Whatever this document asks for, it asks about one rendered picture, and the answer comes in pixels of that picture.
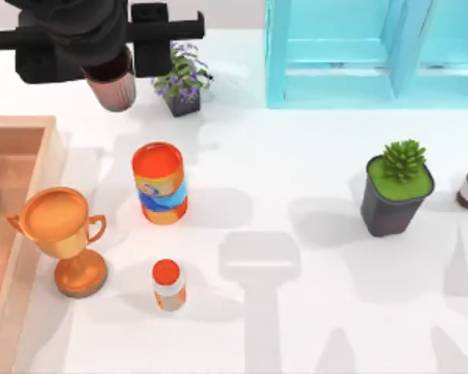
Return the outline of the pink ribbed plant pot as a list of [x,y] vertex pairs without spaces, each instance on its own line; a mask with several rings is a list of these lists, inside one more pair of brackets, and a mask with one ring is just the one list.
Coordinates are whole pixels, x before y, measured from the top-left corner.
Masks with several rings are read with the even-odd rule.
[[85,79],[101,106],[111,112],[129,109],[136,99],[132,53],[124,48],[110,62],[83,68]]

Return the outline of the purple flower plant pot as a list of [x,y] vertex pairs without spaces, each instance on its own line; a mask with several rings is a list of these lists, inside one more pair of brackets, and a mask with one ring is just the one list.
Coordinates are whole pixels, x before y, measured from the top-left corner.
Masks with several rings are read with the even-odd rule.
[[175,118],[199,111],[200,93],[214,81],[208,66],[198,59],[198,51],[190,42],[172,42],[171,72],[151,79],[154,92],[164,99]]

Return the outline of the shallow salmon-coloured box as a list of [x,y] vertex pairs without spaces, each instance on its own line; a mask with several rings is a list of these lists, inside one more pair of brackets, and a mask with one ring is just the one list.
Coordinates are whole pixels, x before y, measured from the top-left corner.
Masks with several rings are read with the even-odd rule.
[[12,374],[40,257],[5,215],[57,185],[65,158],[55,117],[0,115],[0,374]]

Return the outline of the orange and blue can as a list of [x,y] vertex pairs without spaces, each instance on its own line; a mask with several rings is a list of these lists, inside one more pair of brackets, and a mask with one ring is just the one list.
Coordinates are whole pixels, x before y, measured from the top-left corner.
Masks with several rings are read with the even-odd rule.
[[132,158],[133,177],[144,216],[154,224],[173,224],[187,210],[183,156],[171,143],[148,143]]

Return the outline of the gold trophy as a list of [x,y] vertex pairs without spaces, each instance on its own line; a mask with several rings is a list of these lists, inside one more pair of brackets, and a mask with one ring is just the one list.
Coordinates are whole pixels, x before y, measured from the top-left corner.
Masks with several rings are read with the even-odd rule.
[[99,291],[108,276],[101,254],[87,246],[105,233],[106,217],[89,214],[85,197],[75,189],[54,187],[30,197],[7,221],[46,255],[58,260],[55,284],[70,298]]

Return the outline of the light blue rack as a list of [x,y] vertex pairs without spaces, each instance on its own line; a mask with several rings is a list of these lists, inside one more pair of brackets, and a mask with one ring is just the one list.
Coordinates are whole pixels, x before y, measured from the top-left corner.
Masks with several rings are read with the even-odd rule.
[[468,0],[265,0],[271,108],[468,109]]

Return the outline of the orange-capped bottle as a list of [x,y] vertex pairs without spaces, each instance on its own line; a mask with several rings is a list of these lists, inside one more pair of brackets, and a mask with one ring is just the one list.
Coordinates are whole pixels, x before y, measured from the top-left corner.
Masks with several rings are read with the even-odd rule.
[[158,307],[174,312],[186,302],[186,278],[179,264],[172,259],[160,259],[151,271],[154,296]]

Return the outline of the green succulent in dark pot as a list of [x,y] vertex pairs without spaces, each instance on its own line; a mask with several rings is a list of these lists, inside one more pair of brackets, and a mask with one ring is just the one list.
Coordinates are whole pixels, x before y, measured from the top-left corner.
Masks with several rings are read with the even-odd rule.
[[367,162],[360,213],[372,236],[403,233],[434,191],[425,152],[418,141],[405,139],[385,145]]

